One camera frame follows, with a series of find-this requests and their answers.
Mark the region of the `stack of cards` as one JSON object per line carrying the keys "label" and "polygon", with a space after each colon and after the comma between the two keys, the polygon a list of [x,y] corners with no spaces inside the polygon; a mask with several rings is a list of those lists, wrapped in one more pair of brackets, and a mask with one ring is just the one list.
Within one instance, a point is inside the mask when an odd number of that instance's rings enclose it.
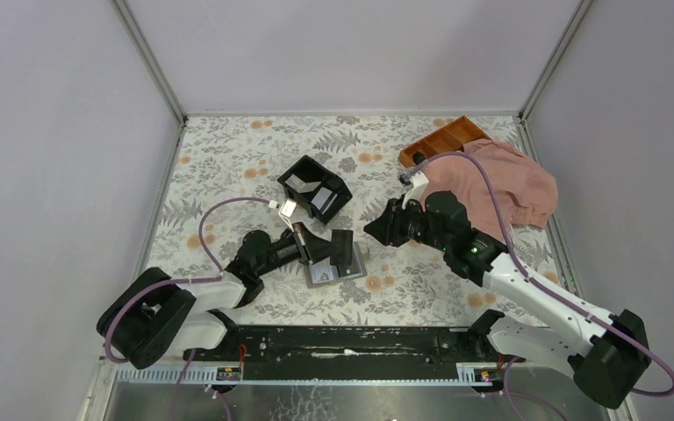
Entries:
{"label": "stack of cards", "polygon": [[296,175],[285,180],[285,188],[290,199],[318,212],[327,210],[337,197],[336,192],[323,182],[305,182]]}

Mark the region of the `black card holder box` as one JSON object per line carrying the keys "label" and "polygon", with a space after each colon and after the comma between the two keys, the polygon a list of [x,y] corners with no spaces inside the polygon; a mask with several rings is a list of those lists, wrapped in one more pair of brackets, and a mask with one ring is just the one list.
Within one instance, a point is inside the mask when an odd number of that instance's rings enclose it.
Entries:
{"label": "black card holder box", "polygon": [[285,195],[308,216],[328,224],[352,200],[346,182],[312,157],[303,155],[283,172],[277,182]]}

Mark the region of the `dark grey credit card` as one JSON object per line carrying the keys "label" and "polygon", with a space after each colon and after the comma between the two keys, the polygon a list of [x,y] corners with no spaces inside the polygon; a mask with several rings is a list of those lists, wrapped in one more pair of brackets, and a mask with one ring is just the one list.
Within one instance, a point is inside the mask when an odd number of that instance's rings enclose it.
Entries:
{"label": "dark grey credit card", "polygon": [[357,242],[352,245],[351,262],[340,270],[340,274],[341,277],[347,279],[362,278],[367,275],[364,255]]}

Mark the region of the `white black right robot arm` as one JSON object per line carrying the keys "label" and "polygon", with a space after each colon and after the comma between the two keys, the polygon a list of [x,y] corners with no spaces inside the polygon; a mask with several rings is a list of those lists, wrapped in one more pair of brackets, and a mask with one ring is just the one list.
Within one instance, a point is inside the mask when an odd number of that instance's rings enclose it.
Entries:
{"label": "white black right robot arm", "polygon": [[441,251],[451,271],[515,302],[545,325],[536,328],[488,310],[468,338],[473,357],[499,353],[553,368],[571,378],[592,401],[621,406],[651,363],[643,320],[631,310],[615,315],[556,285],[513,258],[502,242],[474,228],[449,191],[426,204],[391,199],[363,230],[384,246],[409,240]]}

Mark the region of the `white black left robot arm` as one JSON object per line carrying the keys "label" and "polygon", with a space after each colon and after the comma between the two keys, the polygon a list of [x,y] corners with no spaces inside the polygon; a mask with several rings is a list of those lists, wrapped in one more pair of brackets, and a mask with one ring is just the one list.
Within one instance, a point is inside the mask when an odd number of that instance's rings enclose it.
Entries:
{"label": "white black left robot arm", "polygon": [[212,277],[174,279],[148,268],[97,321],[105,355],[137,369],[169,353],[196,350],[227,360],[236,352],[237,326],[225,311],[251,304],[264,291],[264,275],[292,262],[349,265],[353,245],[350,230],[336,229],[323,239],[295,223],[278,239],[262,230],[248,232],[234,258]]}

